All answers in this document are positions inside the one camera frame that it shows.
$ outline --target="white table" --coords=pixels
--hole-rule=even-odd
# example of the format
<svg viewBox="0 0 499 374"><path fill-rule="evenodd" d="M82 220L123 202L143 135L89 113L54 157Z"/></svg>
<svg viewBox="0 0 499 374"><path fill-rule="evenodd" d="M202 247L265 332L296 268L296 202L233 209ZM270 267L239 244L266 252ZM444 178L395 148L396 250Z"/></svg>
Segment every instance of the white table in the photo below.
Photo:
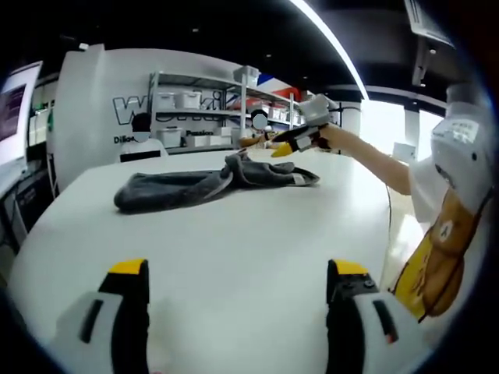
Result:
<svg viewBox="0 0 499 374"><path fill-rule="evenodd" d="M324 373L330 258L379 281L388 247L384 185L353 159L316 151L294 161L313 188L232 193L184 209L121 215L113 196L135 172L218 169L232 152L114 164L83 173L47 209L16 258L9 290L42 345L57 318L108 269L150 264L150 362L168 373ZM276 162L266 150L256 161Z"/></svg>

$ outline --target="person in background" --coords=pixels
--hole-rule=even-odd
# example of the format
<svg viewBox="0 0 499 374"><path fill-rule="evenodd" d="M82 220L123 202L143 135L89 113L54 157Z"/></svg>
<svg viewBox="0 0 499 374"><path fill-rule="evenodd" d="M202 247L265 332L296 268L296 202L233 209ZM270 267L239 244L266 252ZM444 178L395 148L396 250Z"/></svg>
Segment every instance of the person in background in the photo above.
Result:
<svg viewBox="0 0 499 374"><path fill-rule="evenodd" d="M252 136L241 138L239 145L242 148L277 148L277 145L272 144L272 139L277 135L272 131L272 127L268 125L267 113L260 109L253 111L251 114L251 131Z"/></svg>
<svg viewBox="0 0 499 374"><path fill-rule="evenodd" d="M159 150L161 157L168 156L168 152L158 139L150 137L150 114L139 113L135 115L132 120L133 140L124 143L120 150L119 156L127 153L142 153L150 152L152 150Z"/></svg>

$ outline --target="air conditioner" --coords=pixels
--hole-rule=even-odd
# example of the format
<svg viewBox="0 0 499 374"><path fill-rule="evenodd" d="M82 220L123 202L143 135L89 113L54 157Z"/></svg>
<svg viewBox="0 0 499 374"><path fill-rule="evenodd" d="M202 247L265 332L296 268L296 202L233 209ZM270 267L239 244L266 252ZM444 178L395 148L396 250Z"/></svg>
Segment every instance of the air conditioner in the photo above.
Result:
<svg viewBox="0 0 499 374"><path fill-rule="evenodd" d="M421 8L421 6L419 6L417 0L405 0L405 8L409 15L413 33L454 47L444 31L442 31L437 23Z"/></svg>

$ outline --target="monitor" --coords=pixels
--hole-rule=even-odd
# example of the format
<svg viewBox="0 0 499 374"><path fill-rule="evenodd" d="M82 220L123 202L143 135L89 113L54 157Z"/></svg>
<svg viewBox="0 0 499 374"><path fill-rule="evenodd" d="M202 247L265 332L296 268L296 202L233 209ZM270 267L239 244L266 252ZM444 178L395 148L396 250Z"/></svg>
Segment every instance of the monitor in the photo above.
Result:
<svg viewBox="0 0 499 374"><path fill-rule="evenodd" d="M0 167L12 161L26 163L31 98L40 69L41 62L17 69L0 90Z"/></svg>

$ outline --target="gray towel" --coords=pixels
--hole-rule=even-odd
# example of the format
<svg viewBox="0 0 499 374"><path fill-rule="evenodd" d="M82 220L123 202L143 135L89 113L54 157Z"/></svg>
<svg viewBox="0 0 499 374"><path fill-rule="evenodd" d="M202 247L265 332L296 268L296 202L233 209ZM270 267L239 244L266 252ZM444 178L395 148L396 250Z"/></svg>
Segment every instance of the gray towel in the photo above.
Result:
<svg viewBox="0 0 499 374"><path fill-rule="evenodd" d="M218 199L234 189L313 185L318 180L292 162L255 162L242 151L227 156L220 171L134 174L116 193L115 205L124 213L167 210Z"/></svg>

